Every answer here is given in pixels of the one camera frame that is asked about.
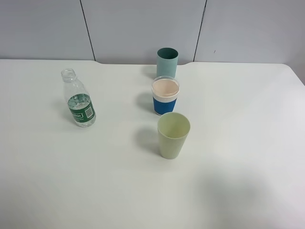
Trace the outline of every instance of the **plastic cup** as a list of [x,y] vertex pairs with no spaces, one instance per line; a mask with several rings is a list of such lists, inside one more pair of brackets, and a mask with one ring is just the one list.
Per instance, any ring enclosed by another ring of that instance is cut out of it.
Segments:
[[166,159],[178,157],[190,132],[189,120],[180,113],[170,112],[158,121],[158,136],[161,156]]
[[158,76],[176,76],[178,64],[178,52],[172,48],[162,48],[157,52],[157,77]]
[[153,107],[158,115],[172,112],[179,94],[179,83],[170,76],[160,76],[152,83]]

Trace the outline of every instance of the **plastic water bottle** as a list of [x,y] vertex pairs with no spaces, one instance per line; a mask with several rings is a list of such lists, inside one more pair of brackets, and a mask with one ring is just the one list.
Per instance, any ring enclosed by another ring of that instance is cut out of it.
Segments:
[[80,127],[91,126],[96,119],[89,93],[73,69],[64,69],[61,72],[64,81],[64,97],[73,115],[76,124]]

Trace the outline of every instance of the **green bottle label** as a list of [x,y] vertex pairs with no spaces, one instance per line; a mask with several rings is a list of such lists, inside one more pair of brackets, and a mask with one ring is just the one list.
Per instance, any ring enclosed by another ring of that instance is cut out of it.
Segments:
[[68,101],[68,105],[71,105],[75,101],[81,102],[84,100],[90,101],[90,103],[86,107],[79,109],[79,110],[74,110],[74,109],[69,108],[73,115],[74,120],[78,123],[85,123],[94,118],[95,111],[92,106],[92,102],[91,102],[89,96],[86,94],[77,94],[77,95],[71,97]]

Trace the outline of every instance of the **water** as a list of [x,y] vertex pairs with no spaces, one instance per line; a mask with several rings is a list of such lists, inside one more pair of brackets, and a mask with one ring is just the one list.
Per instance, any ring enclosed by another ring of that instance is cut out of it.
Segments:
[[[77,94],[75,96],[72,96],[69,100],[68,100],[68,106],[70,109],[73,110],[81,110],[83,108],[85,108],[86,106],[88,106],[91,102],[90,97],[87,94]],[[96,114],[94,114],[94,117],[89,120],[88,122],[85,123],[79,123],[76,122],[76,124],[80,127],[89,127],[91,126],[96,119]]]

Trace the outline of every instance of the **gray wall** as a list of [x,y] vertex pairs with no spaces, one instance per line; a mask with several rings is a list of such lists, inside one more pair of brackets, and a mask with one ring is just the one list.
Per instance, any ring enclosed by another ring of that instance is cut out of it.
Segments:
[[79,0],[0,0],[0,58],[93,60]]
[[305,0],[208,0],[195,61],[286,63],[305,82]]
[[205,0],[83,0],[96,61],[156,63],[173,47],[192,62]]

